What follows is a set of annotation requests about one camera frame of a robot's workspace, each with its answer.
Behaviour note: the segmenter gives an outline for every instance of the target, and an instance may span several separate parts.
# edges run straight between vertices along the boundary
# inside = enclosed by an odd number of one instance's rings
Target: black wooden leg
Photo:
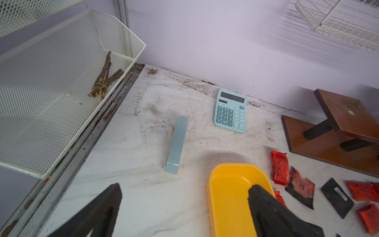
[[[325,120],[303,132],[303,135],[305,139],[312,140],[326,132],[329,132],[330,130],[333,130],[333,128],[330,125],[329,120]]]
[[[354,151],[354,150],[359,149],[359,148],[370,146],[372,144],[374,144],[374,143],[369,142],[369,141],[365,141],[365,140],[361,140],[358,138],[354,138],[354,139],[351,139],[349,141],[341,143],[340,146],[344,151],[349,152],[349,151]]]

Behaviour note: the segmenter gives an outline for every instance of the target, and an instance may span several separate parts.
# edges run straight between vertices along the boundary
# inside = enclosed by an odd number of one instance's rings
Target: yellow plastic dish
[[[212,237],[256,237],[249,203],[249,189],[259,184],[275,197],[265,173],[250,164],[216,166],[207,182]]]

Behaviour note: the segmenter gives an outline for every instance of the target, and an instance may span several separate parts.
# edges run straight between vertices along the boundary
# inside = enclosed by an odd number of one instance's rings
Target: white wire rack
[[[145,44],[113,16],[87,10],[0,56],[0,165],[45,179]],[[87,94],[111,50],[105,99]]]
[[[82,0],[1,0],[0,37]]]
[[[379,0],[298,0],[296,9],[323,35],[379,50]]]

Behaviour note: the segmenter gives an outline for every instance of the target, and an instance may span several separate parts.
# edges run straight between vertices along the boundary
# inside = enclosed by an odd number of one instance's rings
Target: wooden board
[[[282,122],[290,152],[379,178],[379,145],[345,152],[340,143],[351,138],[332,130],[309,141],[302,133],[314,124],[285,115]]]
[[[379,144],[379,124],[360,100],[321,89],[314,94],[335,133]]]

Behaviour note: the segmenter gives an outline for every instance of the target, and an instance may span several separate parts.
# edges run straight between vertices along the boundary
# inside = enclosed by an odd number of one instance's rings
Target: calculator
[[[235,132],[245,132],[246,104],[246,96],[233,91],[219,90],[213,123]]]

